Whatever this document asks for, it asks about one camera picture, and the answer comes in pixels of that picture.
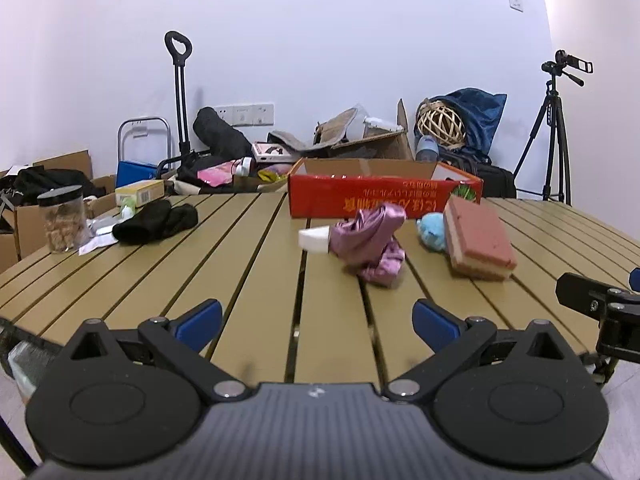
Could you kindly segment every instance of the small white bottle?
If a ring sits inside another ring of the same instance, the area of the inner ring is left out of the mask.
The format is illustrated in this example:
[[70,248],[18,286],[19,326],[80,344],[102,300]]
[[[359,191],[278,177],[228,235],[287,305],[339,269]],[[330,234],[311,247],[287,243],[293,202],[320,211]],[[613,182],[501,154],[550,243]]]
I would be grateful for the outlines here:
[[421,162],[437,162],[440,150],[438,143],[429,134],[423,135],[415,149],[415,160]]

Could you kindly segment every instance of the red cardboard box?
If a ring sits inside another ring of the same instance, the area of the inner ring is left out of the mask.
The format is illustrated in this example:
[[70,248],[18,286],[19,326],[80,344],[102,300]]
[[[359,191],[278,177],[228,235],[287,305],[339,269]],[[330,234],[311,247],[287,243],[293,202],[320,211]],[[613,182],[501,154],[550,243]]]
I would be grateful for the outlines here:
[[442,163],[382,158],[301,158],[289,173],[292,218],[352,218],[383,202],[421,218],[442,212],[452,193],[479,203],[482,179]]

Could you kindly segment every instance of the light switch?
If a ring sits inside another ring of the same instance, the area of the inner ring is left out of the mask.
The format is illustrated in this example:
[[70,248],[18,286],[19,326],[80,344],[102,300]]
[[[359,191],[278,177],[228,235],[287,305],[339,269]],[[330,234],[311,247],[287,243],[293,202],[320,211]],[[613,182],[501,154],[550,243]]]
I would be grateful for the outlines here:
[[509,6],[511,7],[511,9],[524,12],[524,6],[522,5],[522,0],[509,0]]
[[234,106],[233,122],[232,126],[251,126],[254,124],[253,107],[247,106]]

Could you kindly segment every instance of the yellow box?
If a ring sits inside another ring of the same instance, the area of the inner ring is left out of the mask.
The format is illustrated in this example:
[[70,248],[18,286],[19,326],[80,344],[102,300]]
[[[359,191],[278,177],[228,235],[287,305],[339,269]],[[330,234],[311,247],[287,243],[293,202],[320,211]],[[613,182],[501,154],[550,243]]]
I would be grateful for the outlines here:
[[122,186],[116,189],[116,205],[121,206],[126,198],[133,198],[136,207],[142,207],[145,204],[164,196],[164,181],[162,180],[141,180]]

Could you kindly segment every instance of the pink cloth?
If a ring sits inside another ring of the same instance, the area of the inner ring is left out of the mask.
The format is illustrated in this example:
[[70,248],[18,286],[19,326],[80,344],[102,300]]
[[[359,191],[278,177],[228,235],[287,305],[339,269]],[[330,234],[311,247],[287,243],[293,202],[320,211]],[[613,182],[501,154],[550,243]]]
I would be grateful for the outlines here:
[[209,184],[211,187],[231,184],[231,181],[233,180],[232,170],[237,163],[237,160],[230,160],[217,166],[213,166],[212,168],[200,170],[198,172],[198,178]]
[[400,272],[404,251],[393,238],[406,212],[396,204],[361,209],[356,218],[331,227],[329,249],[349,266],[359,267],[366,282],[390,286]]

